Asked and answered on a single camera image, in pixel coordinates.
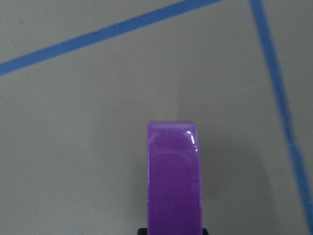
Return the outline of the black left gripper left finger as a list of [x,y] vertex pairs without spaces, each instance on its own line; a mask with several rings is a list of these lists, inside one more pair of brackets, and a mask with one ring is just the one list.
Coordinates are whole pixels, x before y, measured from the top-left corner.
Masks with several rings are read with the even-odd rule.
[[147,232],[147,228],[139,228],[137,230],[137,235],[147,235],[148,232]]

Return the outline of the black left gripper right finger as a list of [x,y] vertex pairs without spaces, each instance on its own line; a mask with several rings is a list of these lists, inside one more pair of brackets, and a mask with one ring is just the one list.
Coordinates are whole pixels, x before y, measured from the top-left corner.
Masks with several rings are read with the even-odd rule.
[[205,229],[205,228],[202,229],[202,235],[208,235],[207,229]]

